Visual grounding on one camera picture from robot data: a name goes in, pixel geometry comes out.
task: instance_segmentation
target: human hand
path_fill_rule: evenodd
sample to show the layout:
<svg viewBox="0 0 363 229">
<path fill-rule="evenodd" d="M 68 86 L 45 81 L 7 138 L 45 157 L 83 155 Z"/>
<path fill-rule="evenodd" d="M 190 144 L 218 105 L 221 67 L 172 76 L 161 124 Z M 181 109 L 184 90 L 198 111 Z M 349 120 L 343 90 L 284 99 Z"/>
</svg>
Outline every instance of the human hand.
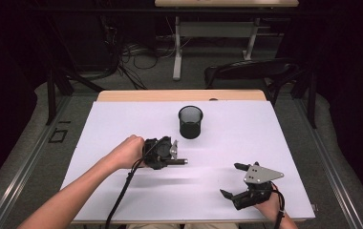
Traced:
<svg viewBox="0 0 363 229">
<path fill-rule="evenodd" d="M 272 184 L 273 190 L 277 190 L 276 185 Z M 272 192 L 270 198 L 263 203 L 259 203 L 254 205 L 256 209 L 258 209 L 263 216 L 268 218 L 269 220 L 276 222 L 277 215 L 280 211 L 280 200 L 279 195 L 277 193 Z M 289 217 L 288 213 L 284 213 L 284 216 L 280 222 L 280 229 L 297 229 L 297 225 L 295 222 Z"/>
<path fill-rule="evenodd" d="M 272 184 L 273 190 L 278 190 L 277 186 Z M 276 193 L 271 193 L 270 198 L 263 203 L 258 203 L 254 207 L 259 210 L 266 218 L 275 221 L 277 214 L 280 211 L 279 196 Z"/>
<path fill-rule="evenodd" d="M 100 160 L 108 172 L 112 174 L 118 169 L 131 169 L 134 163 L 142 158 L 144 139 L 131 135 Z"/>
</svg>

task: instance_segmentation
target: white tabletop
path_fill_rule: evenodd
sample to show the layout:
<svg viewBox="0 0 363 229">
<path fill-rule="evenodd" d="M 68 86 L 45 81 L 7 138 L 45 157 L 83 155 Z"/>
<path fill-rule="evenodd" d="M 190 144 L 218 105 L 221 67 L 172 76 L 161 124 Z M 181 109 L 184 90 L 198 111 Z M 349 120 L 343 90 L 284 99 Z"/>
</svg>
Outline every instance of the white tabletop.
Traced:
<svg viewBox="0 0 363 229">
<path fill-rule="evenodd" d="M 203 110 L 202 133 L 193 140 L 179 133 L 178 112 L 185 105 Z M 66 186 L 129 135 L 171 136 L 179 141 L 179 158 L 187 165 L 137 170 L 113 220 L 128 222 L 260 221 L 253 207 L 237 211 L 220 189 L 243 192 L 244 171 L 235 162 L 285 174 L 275 180 L 293 219 L 312 219 L 310 201 L 288 145 L 268 101 L 95 102 L 75 149 L 62 187 Z M 105 221 L 128 170 L 108 177 L 75 217 Z"/>
<path fill-rule="evenodd" d="M 157 7 L 297 7 L 298 0 L 155 0 Z"/>
</svg>

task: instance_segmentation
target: black device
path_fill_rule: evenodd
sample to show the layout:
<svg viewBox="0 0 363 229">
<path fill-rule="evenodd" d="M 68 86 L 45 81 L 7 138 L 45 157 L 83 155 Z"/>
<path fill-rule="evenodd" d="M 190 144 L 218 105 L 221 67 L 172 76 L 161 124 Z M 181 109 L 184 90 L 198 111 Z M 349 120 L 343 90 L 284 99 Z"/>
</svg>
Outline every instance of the black device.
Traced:
<svg viewBox="0 0 363 229">
<path fill-rule="evenodd" d="M 276 172 L 259 166 L 256 162 L 254 165 L 244 165 L 235 163 L 235 168 L 246 171 L 244 182 L 247 190 L 238 195 L 232 195 L 225 190 L 220 190 L 223 196 L 230 199 L 237 210 L 262 203 L 270 198 L 273 191 L 271 180 L 283 177 L 280 172 Z"/>
<path fill-rule="evenodd" d="M 160 140 L 146 139 L 143 147 L 143 162 L 154 170 L 162 169 L 167 165 L 187 164 L 187 159 L 178 159 L 178 141 L 172 144 L 170 136 Z"/>
</svg>

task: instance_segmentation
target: silver metal plate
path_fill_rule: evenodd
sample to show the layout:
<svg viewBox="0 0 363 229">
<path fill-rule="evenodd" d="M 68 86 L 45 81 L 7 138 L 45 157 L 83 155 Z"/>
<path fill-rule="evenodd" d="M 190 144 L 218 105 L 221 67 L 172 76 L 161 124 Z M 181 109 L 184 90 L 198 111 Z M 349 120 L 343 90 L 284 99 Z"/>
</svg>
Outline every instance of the silver metal plate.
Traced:
<svg viewBox="0 0 363 229">
<path fill-rule="evenodd" d="M 260 184 L 260 183 L 265 183 L 265 182 L 274 180 L 276 178 L 281 178 L 283 176 L 284 176 L 283 173 L 280 173 L 280 172 L 277 172 L 274 170 L 270 170 L 270 169 L 261 167 L 259 165 L 252 165 L 247 170 L 247 173 L 244 178 L 244 182 Z"/>
</svg>

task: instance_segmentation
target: human arm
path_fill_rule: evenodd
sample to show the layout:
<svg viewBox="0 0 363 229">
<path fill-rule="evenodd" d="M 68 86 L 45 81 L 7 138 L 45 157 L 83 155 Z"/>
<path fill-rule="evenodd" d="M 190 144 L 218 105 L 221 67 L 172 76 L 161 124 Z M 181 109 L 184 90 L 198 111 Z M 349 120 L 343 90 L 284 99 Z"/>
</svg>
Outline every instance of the human arm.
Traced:
<svg viewBox="0 0 363 229">
<path fill-rule="evenodd" d="M 277 215 L 280 211 L 280 202 L 279 202 L 279 196 L 277 193 L 271 193 L 270 198 L 260 204 L 256 204 L 254 206 L 257 208 L 266 218 L 276 222 Z M 297 225 L 295 222 L 291 219 L 291 217 L 288 215 L 287 212 L 284 213 L 284 216 L 280 222 L 280 229 L 296 229 Z"/>
<path fill-rule="evenodd" d="M 131 135 L 86 173 L 55 194 L 19 228 L 66 228 L 100 183 L 118 169 L 130 169 L 142 157 L 144 140 Z"/>
</svg>

